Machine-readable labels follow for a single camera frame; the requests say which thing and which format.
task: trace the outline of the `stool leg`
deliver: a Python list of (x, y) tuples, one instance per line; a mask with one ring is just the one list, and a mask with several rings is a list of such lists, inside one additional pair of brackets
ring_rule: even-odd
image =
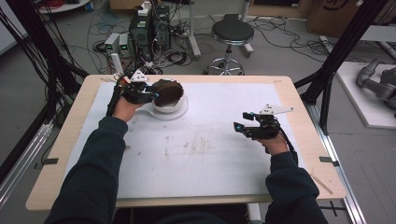
[(228, 45), (227, 50), (225, 50), (225, 56), (224, 56), (224, 61), (223, 61), (223, 69), (224, 71), (220, 74), (222, 75), (231, 75), (231, 73), (228, 71), (228, 67), (230, 66), (230, 61), (231, 61), (231, 53), (233, 51), (231, 50), (231, 45)]

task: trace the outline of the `stool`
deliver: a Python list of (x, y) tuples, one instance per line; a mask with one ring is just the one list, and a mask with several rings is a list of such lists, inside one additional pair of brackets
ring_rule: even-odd
[(244, 75), (245, 70), (242, 64), (231, 59), (231, 47), (243, 46), (253, 39), (254, 31), (247, 23), (231, 19), (216, 22), (212, 27), (212, 36), (221, 43), (227, 44), (224, 58), (213, 61), (204, 70), (205, 75)]

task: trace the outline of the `dark sleeve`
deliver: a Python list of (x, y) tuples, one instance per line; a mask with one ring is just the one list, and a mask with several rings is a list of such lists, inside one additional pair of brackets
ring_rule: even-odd
[(328, 223), (316, 201), (318, 187), (290, 152), (271, 158), (271, 174), (265, 184), (274, 200), (268, 207), (266, 224)]
[(105, 117), (91, 133), (45, 223), (111, 223), (120, 163), (128, 131), (121, 120)]

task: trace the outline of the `hand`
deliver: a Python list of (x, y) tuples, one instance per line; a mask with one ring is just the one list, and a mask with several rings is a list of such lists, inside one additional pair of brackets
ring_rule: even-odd
[(130, 119), (132, 119), (134, 112), (140, 106), (142, 105), (134, 105), (129, 103), (123, 96), (121, 96), (116, 104), (116, 108), (114, 109), (113, 117), (128, 122)]
[(267, 147), (271, 156), (275, 156), (276, 154), (282, 152), (288, 152), (288, 144), (286, 143), (285, 138), (283, 138), (282, 134), (278, 134), (275, 138), (271, 139), (257, 139), (264, 147)]

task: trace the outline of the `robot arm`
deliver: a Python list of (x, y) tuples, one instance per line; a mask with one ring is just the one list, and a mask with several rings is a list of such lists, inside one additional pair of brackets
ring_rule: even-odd
[(379, 83), (370, 79), (380, 63), (382, 62), (377, 57), (363, 67), (358, 74), (356, 84), (361, 88), (372, 91), (376, 97), (385, 101), (390, 108), (396, 109), (396, 68), (385, 70)]

